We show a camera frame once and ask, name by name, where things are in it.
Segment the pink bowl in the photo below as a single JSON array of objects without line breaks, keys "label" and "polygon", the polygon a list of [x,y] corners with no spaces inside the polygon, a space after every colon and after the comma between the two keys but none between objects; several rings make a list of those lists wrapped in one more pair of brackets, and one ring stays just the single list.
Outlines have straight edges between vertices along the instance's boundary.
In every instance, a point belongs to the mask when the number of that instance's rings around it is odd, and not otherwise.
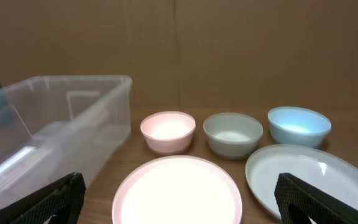
[{"label": "pink bowl", "polygon": [[146,117],[140,124],[148,147],[161,155],[185,152],[193,139],[195,119],[180,111],[163,111]]}]

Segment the grey bowl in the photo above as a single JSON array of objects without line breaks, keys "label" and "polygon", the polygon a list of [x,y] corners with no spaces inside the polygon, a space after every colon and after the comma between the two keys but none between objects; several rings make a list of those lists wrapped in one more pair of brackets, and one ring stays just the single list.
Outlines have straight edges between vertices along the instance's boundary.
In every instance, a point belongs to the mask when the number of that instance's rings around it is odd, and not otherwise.
[{"label": "grey bowl", "polygon": [[203,130],[211,150],[226,159],[250,156],[264,133],[259,121],[240,113],[214,114],[205,119]]}]

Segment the grey plate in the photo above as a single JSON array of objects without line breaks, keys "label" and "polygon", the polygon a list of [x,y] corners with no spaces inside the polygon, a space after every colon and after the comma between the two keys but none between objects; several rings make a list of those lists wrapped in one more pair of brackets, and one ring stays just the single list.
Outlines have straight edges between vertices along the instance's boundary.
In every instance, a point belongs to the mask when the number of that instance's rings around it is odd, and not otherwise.
[{"label": "grey plate", "polygon": [[319,149],[276,144],[250,155],[246,180],[256,200],[277,220],[281,220],[274,196],[280,173],[290,173],[326,194],[358,210],[358,169]]}]

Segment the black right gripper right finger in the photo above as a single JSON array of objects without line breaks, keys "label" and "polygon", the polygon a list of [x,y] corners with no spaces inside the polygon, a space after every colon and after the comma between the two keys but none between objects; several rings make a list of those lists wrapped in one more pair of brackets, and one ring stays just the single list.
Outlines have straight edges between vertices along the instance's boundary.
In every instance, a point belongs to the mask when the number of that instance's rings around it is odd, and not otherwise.
[{"label": "black right gripper right finger", "polygon": [[274,191],[283,224],[358,224],[358,210],[290,173],[281,173]]}]

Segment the light blue bowl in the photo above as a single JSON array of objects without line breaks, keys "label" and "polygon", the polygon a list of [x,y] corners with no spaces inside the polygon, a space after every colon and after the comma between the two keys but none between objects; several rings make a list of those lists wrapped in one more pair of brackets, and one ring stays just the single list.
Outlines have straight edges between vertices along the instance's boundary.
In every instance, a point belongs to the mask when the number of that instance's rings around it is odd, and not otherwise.
[{"label": "light blue bowl", "polygon": [[270,135],[279,144],[318,148],[332,129],[327,117],[306,108],[276,107],[267,116]]}]

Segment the pink plate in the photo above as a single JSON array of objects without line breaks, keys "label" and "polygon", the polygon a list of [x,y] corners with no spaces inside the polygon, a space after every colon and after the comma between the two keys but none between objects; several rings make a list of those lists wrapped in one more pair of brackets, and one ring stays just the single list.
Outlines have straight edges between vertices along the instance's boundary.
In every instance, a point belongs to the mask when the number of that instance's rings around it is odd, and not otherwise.
[{"label": "pink plate", "polygon": [[112,222],[240,224],[242,199],[232,177],[211,161],[166,156],[133,170],[112,203]]}]

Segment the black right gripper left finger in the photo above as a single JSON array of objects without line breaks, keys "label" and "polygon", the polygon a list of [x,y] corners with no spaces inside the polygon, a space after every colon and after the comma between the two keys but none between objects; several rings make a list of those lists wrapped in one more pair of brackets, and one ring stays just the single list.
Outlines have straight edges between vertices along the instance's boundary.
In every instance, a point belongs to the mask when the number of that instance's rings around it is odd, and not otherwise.
[{"label": "black right gripper left finger", "polygon": [[76,224],[85,192],[82,174],[68,174],[1,209],[0,224]]}]

